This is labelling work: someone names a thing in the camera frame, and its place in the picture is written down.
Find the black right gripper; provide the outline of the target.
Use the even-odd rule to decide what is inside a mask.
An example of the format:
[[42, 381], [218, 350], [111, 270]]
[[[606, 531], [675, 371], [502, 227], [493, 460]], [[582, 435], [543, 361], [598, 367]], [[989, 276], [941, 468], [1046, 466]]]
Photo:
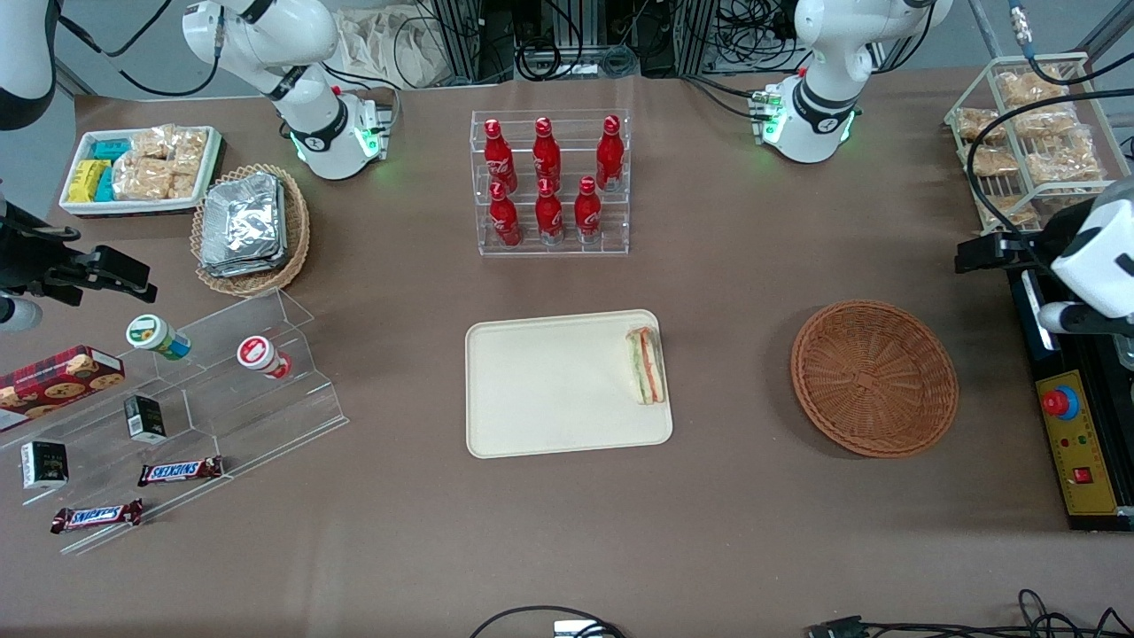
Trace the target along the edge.
[[[48, 280], [54, 267], [71, 265], [73, 257], [79, 254], [67, 244], [81, 239], [81, 231], [50, 226], [12, 203], [3, 204], [1, 222], [1, 291], [81, 301], [81, 287]], [[82, 256], [82, 267], [91, 283], [112, 286], [147, 304], [156, 301], [158, 287], [149, 282], [150, 267], [121, 250], [98, 245]]]

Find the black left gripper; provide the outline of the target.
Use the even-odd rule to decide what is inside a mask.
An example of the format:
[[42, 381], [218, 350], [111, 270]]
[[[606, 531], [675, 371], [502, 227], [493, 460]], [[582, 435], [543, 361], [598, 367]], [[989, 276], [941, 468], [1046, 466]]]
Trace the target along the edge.
[[1038, 269], [1049, 271], [1080, 230], [1080, 211], [1060, 211], [1044, 229], [1001, 230], [995, 237], [976, 237], [956, 246], [953, 271], [957, 275], [985, 269]]

